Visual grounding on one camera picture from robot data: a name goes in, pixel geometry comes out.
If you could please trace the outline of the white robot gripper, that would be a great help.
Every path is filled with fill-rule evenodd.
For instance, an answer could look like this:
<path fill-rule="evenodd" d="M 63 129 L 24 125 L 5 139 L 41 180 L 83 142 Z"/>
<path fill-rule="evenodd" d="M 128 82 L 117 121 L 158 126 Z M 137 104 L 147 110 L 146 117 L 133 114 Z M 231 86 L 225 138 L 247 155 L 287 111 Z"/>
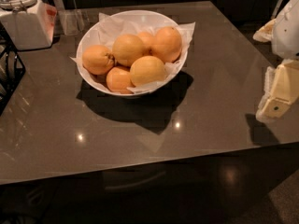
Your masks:
<path fill-rule="evenodd" d="M 283 117 L 299 98 L 299 0 L 290 0 L 273 19 L 256 31 L 253 39 L 271 42 L 274 54 L 284 60 L 277 68 L 268 67 L 264 95 L 256 119 L 268 123 Z"/>

